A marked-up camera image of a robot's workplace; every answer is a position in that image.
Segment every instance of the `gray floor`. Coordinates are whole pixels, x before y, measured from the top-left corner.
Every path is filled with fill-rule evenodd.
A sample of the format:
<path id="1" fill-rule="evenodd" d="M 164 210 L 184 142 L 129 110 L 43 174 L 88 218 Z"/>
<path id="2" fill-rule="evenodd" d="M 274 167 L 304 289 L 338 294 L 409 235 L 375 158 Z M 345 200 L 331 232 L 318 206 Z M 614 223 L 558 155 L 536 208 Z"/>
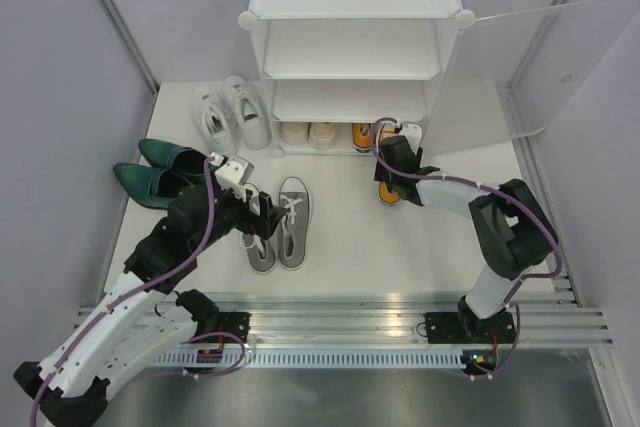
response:
<path id="1" fill-rule="evenodd" d="M 99 427 L 610 426 L 588 363 L 518 352 L 493 381 L 438 371 L 258 370 L 135 382 Z"/>

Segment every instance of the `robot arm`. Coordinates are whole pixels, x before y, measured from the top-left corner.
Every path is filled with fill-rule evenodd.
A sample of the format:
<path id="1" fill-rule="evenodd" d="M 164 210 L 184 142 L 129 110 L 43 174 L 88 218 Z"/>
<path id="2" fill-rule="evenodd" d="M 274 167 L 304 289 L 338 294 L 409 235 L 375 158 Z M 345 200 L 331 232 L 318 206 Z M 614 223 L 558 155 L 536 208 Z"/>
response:
<path id="1" fill-rule="evenodd" d="M 407 179 L 378 163 L 375 180 L 385 182 L 403 200 L 448 210 L 473 221 L 486 265 L 473 288 L 460 299 L 458 322 L 470 340 L 477 339 L 476 334 L 486 330 L 492 317 L 504 310 L 521 278 L 551 253 L 551 246 L 531 219 L 503 198 L 477 186 L 443 182 L 446 173 L 435 167 L 420 167 L 421 137 L 419 126 L 404 125 L 396 136 L 380 143 L 379 154 L 394 169 L 428 178 Z M 542 208 L 522 180 L 484 185 L 528 207 L 557 241 Z"/>
<path id="2" fill-rule="evenodd" d="M 245 187 L 253 170 L 249 162 L 236 156 L 213 157 L 211 169 L 215 176 L 216 206 L 206 247 L 234 228 L 270 238 L 286 211 L 274 207 L 268 194 Z M 253 195 L 259 196 L 259 214 L 249 208 Z M 40 402 L 42 412 L 53 425 L 93 425 L 120 388 L 164 351 L 194 335 L 216 330 L 218 308 L 204 294 L 190 291 L 179 295 L 175 307 L 155 323 L 122 342 L 137 321 L 197 267 L 197 259 L 163 282 L 110 307 L 114 300 L 133 289 L 171 272 L 195 252 L 206 231 L 208 204 L 205 186 L 183 189 L 169 205 L 167 216 L 138 243 L 125 261 L 124 272 L 113 289 L 74 334 L 40 363 L 25 362 L 16 370 L 15 380 L 32 398 L 36 397 L 45 379 L 55 373 Z M 56 368 L 70 345 L 88 326 L 93 327 L 81 338 L 64 365 Z"/>

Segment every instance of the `beige shoe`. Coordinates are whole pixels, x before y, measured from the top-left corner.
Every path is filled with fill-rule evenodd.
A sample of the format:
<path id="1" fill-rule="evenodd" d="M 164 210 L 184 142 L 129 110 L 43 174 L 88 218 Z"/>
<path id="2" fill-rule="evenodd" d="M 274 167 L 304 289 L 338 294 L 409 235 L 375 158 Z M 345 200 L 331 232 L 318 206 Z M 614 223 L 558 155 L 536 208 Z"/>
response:
<path id="1" fill-rule="evenodd" d="M 283 122 L 280 138 L 291 145 L 304 144 L 309 137 L 309 122 Z"/>
<path id="2" fill-rule="evenodd" d="M 316 150 L 329 150 L 335 147 L 340 133 L 340 124 L 314 122 L 309 131 L 309 145 Z"/>

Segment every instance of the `shoe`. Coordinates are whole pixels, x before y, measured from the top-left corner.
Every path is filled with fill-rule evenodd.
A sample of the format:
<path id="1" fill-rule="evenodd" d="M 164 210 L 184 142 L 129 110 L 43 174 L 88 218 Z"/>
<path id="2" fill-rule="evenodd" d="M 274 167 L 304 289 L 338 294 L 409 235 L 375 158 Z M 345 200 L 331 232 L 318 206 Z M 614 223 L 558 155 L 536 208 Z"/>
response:
<path id="1" fill-rule="evenodd" d="M 258 150 L 269 145 L 269 118 L 255 89 L 246 80 L 232 75 L 224 81 L 224 93 L 247 147 Z"/>
<path id="2" fill-rule="evenodd" d="M 283 122 L 280 138 L 291 145 L 304 144 L 309 137 L 309 122 Z"/>
<path id="3" fill-rule="evenodd" d="M 255 185 L 247 184 L 254 192 L 249 201 L 249 208 L 256 214 L 260 214 L 260 199 L 258 198 L 258 188 Z M 251 268 L 258 274 L 267 274 L 276 266 L 276 253 L 269 241 L 260 238 L 258 235 L 242 234 L 242 243 L 247 249 Z"/>
<path id="4" fill-rule="evenodd" d="M 340 124 L 314 122 L 309 130 L 309 145 L 316 150 L 329 150 L 336 146 Z"/>
<path id="5" fill-rule="evenodd" d="M 307 230 L 311 219 L 311 196 L 297 177 L 285 179 L 278 194 L 280 207 L 289 212 L 281 221 L 278 239 L 280 262 L 287 270 L 302 267 L 306 256 Z"/>
<path id="6" fill-rule="evenodd" d="M 353 130 L 353 148 L 358 152 L 366 153 L 371 150 L 371 124 L 351 124 Z"/>
<path id="7" fill-rule="evenodd" d="M 193 94 L 191 120 L 209 153 L 229 156 L 238 152 L 236 119 L 222 103 L 217 92 L 207 85 L 198 86 Z"/>
<path id="8" fill-rule="evenodd" d="M 138 149 L 152 167 L 171 170 L 194 184 L 204 184 L 204 160 L 202 152 L 191 147 L 156 139 L 140 139 Z"/>
<path id="9" fill-rule="evenodd" d="M 159 167 L 119 163 L 113 172 L 127 194 L 149 209 L 166 209 L 182 189 L 193 185 L 182 175 Z"/>
<path id="10" fill-rule="evenodd" d="M 393 137 L 394 135 L 397 135 L 395 133 L 394 127 L 390 124 L 385 124 L 380 131 L 380 134 L 378 135 L 378 142 L 382 142 L 384 139 Z M 389 187 L 385 182 L 380 182 L 379 184 L 378 199 L 380 200 L 380 202 L 382 202 L 384 205 L 396 205 L 398 202 L 400 202 L 399 194 L 389 190 Z"/>

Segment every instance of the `ventilation grille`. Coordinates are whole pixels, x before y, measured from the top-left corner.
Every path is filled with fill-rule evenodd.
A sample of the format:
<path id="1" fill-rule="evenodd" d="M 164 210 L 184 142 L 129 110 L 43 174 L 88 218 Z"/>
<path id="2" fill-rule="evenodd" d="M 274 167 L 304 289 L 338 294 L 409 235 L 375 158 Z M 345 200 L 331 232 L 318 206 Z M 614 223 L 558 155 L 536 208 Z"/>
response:
<path id="1" fill-rule="evenodd" d="M 197 349 L 179 348 L 166 352 L 153 367 L 228 367 L 240 351 L 227 351 L 219 363 L 197 362 Z M 462 369 L 461 350 L 438 352 L 398 350 L 300 350 L 258 349 L 247 353 L 244 367 L 295 369 Z"/>

